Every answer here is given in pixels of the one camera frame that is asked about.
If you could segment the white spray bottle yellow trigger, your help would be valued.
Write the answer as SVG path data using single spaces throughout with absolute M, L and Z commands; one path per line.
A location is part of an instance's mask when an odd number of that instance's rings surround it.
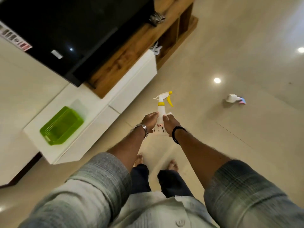
M 172 91 L 169 91 L 169 92 L 162 93 L 162 94 L 158 95 L 156 98 L 154 98 L 154 99 L 158 100 L 157 111 L 159 113 L 156 125 L 154 126 L 153 134 L 155 134 L 155 135 L 165 135 L 165 136 L 168 135 L 168 133 L 165 130 L 164 121 L 163 121 L 163 115 L 167 115 L 166 110 L 165 110 L 164 100 L 167 100 L 169 105 L 171 107 L 173 107 L 172 102 L 170 100 L 171 95 L 172 95 Z

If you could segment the green plastic basket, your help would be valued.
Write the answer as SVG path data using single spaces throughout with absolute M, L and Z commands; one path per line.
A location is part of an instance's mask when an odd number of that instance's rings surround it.
M 72 108 L 64 106 L 41 129 L 40 134 L 49 145 L 61 145 L 84 123 Z

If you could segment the person's left foot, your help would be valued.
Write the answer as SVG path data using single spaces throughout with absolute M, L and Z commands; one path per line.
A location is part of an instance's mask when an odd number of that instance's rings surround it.
M 136 157 L 136 160 L 134 162 L 134 165 L 133 165 L 133 168 L 134 167 L 137 167 L 138 165 L 140 164 L 144 164 L 144 161 L 143 161 L 143 154 L 142 153 L 139 153 Z

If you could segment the sticker label on television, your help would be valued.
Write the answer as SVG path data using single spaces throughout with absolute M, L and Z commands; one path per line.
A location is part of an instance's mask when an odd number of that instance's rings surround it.
M 20 37 L 16 32 L 10 29 L 7 25 L 0 21 L 0 37 L 10 42 L 22 51 L 27 51 L 32 48 L 28 42 Z

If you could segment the white plastic clip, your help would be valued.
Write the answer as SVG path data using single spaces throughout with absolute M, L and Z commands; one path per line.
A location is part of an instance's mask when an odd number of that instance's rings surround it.
M 159 41 L 157 41 L 150 47 L 150 50 L 157 56 L 160 54 L 162 47 L 162 45 L 159 45 Z

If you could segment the person's right forearm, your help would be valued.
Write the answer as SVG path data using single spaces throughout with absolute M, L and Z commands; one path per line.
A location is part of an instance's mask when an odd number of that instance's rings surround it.
M 206 190 L 211 185 L 215 172 L 231 161 L 231 158 L 202 143 L 189 132 L 181 131 L 178 140 L 196 176 Z

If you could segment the person's right foot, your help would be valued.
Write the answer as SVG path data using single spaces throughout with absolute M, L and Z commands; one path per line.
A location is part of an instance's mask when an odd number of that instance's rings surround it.
M 171 171 L 178 172 L 179 168 L 178 168 L 178 164 L 177 164 L 176 160 L 171 160 L 169 162 L 166 170 L 171 170 Z

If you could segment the person's left hand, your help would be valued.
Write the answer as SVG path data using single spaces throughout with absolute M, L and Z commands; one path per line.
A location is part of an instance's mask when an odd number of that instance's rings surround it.
M 145 115 L 141 123 L 147 126 L 149 133 L 153 133 L 157 119 L 158 117 L 148 117 L 148 115 Z

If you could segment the black television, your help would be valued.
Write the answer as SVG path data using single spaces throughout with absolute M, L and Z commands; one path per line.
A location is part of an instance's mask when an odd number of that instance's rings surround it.
M 0 21 L 32 45 L 23 52 L 79 87 L 154 10 L 154 0 L 0 0 Z

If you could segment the person's left forearm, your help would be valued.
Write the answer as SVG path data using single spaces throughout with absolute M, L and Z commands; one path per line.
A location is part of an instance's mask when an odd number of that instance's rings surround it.
M 142 145 L 144 131 L 140 128 L 131 131 L 125 138 L 110 148 L 107 153 L 118 158 L 130 173 Z

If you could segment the person's right hand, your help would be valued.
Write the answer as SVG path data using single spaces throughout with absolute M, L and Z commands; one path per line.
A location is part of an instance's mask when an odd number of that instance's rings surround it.
M 177 119 L 176 123 L 164 123 L 165 130 L 169 134 L 169 137 L 172 137 L 171 134 L 175 126 L 181 126 Z

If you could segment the silver wristwatch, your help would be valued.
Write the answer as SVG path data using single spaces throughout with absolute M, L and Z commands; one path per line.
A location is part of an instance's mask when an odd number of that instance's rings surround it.
M 147 126 L 140 123 L 140 124 L 137 124 L 136 126 L 134 126 L 134 128 L 132 129 L 132 131 L 134 130 L 137 130 L 137 128 L 140 128 L 141 131 L 144 131 L 144 137 L 143 137 L 143 140 L 145 140 L 147 138 L 147 136 L 149 135 L 149 131 L 147 129 Z

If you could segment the wooden shelf unit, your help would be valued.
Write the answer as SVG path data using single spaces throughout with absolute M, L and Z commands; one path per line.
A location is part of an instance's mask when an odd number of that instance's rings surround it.
M 146 23 L 105 62 L 85 85 L 101 99 L 123 78 L 155 42 L 162 46 L 156 56 L 159 70 L 185 39 L 196 29 L 198 18 L 192 15 L 195 0 L 154 0 L 155 11 L 165 21 Z

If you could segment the dark blue trousers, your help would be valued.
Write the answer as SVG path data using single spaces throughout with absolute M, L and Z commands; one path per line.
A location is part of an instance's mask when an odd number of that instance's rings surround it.
M 151 192 L 149 185 L 149 170 L 145 164 L 139 164 L 131 170 L 132 188 L 131 195 L 136 193 Z M 158 181 L 162 193 L 167 197 L 190 196 L 194 197 L 187 184 L 176 170 L 160 170 Z

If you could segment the dark decorative figurine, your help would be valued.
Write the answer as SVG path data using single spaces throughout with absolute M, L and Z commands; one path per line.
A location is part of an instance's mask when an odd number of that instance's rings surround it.
M 152 15 L 150 15 L 149 23 L 156 27 L 159 23 L 162 23 L 166 20 L 166 17 L 164 15 L 161 15 L 160 13 L 154 11 Z

